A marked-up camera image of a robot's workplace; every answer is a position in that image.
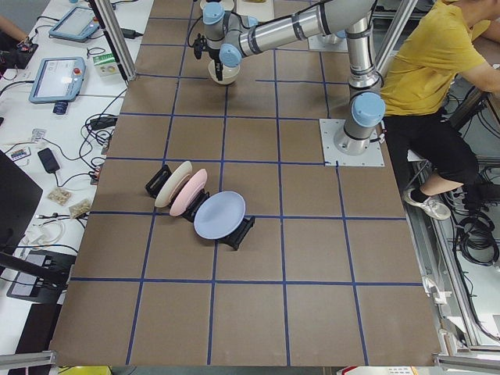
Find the metal base plate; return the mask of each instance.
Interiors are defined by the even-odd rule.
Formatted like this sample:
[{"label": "metal base plate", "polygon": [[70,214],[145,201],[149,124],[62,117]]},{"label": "metal base plate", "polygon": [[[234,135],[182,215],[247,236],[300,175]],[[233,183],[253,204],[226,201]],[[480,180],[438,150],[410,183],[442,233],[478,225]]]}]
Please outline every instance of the metal base plate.
[{"label": "metal base plate", "polygon": [[314,35],[308,38],[308,42],[310,51],[347,52],[347,39],[332,45],[323,41],[323,35]]},{"label": "metal base plate", "polygon": [[[334,136],[344,126],[345,120],[320,119],[321,142],[326,166],[385,166],[384,157],[378,142],[370,143],[366,151],[357,156],[346,155],[334,144]],[[376,138],[374,130],[371,138]]]}]

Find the white cable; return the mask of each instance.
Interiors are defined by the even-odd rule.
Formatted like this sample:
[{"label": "white cable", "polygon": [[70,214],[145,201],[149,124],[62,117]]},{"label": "white cable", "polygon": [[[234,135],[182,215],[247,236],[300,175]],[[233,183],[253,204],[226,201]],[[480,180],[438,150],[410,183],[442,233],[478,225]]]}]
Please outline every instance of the white cable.
[{"label": "white cable", "polygon": [[[59,233],[56,236],[54,236],[54,238],[46,239],[49,236],[49,232],[47,230],[44,230],[44,227],[48,226],[49,224],[56,224],[56,225],[58,225],[59,226]],[[64,225],[64,222],[61,221],[61,220],[47,221],[45,223],[38,224],[37,226],[40,227],[41,232],[45,235],[45,238],[41,238],[41,239],[39,239],[37,241],[37,243],[39,245],[52,245],[52,244],[55,244],[56,242],[58,242],[61,239],[61,237],[66,232],[66,226]]]}]

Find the brown table surface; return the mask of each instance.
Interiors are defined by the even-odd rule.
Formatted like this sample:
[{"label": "brown table surface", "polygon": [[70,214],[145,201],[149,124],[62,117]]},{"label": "brown table surface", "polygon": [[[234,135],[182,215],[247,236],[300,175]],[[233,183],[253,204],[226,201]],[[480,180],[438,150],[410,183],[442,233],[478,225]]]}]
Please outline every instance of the brown table surface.
[{"label": "brown table surface", "polygon": [[[307,2],[275,0],[276,17]],[[209,78],[186,47],[201,14],[157,0],[51,344],[60,366],[431,365],[439,352],[405,213],[385,167],[324,166],[348,58],[307,41]],[[191,35],[201,32],[201,25]],[[155,209],[163,163],[205,168],[255,226],[239,251]]]}]

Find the blue plate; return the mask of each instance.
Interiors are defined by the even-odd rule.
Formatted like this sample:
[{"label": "blue plate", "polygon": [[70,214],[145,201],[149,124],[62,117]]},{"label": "blue plate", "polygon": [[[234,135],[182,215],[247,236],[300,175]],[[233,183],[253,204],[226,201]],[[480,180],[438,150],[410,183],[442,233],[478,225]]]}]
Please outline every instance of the blue plate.
[{"label": "blue plate", "polygon": [[234,191],[222,191],[208,198],[195,216],[196,233],[208,240],[226,237],[245,217],[245,200]]}]

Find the white sneaker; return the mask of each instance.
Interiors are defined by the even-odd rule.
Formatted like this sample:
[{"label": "white sneaker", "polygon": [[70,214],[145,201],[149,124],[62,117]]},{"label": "white sneaker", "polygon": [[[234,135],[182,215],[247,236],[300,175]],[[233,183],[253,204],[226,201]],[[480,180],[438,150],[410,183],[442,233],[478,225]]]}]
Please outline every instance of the white sneaker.
[{"label": "white sneaker", "polygon": [[423,203],[415,202],[411,196],[413,190],[415,189],[409,189],[403,192],[403,199],[409,205],[421,208],[427,215],[436,220],[446,220],[452,215],[450,209],[445,204],[432,197],[429,197]]}]

